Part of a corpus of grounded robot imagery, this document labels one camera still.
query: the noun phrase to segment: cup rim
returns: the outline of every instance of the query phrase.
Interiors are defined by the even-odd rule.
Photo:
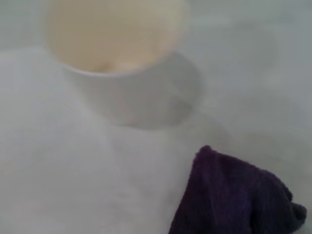
[[[176,49],[176,45],[179,44],[183,35],[186,33],[187,29],[189,28],[189,24],[190,24],[190,6],[186,2],[186,0],[181,0],[181,2],[184,5],[183,10],[182,10],[183,14],[185,14],[183,16],[183,19],[182,19],[182,21],[184,22],[184,24],[183,24],[184,26],[182,26],[181,29],[179,30],[176,41],[167,50],[167,52],[164,53],[157,61],[144,64],[137,69],[128,70],[128,71],[121,71],[121,72],[117,71],[117,72],[111,72],[111,73],[85,71],[85,70],[76,68],[72,65],[69,65],[65,62],[62,62],[59,58],[57,58],[57,56],[53,53],[53,51],[51,50],[51,48],[48,44],[46,33],[43,33],[44,34],[44,40],[43,40],[44,43],[43,44],[44,44],[45,49],[54,58],[54,60],[56,62],[58,62],[62,66],[63,69],[68,70],[70,72],[80,74],[80,75],[84,75],[84,76],[88,76],[88,77],[96,77],[96,78],[122,78],[122,77],[126,77],[129,75],[135,75],[135,74],[141,73],[143,71],[148,70],[151,67],[154,67],[154,66],[160,64],[166,58],[168,58],[173,53],[173,51]]]

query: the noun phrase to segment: white table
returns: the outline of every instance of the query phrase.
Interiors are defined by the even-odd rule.
[[[196,6],[175,57],[190,72],[177,116],[153,128],[99,124],[36,33],[0,38],[15,48],[0,53],[0,233],[166,234],[205,144],[276,173],[312,210],[309,2],[236,24]]]

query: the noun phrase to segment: microfiber cloth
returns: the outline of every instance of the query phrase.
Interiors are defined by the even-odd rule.
[[[307,216],[292,199],[272,173],[205,146],[169,234],[290,234]]]

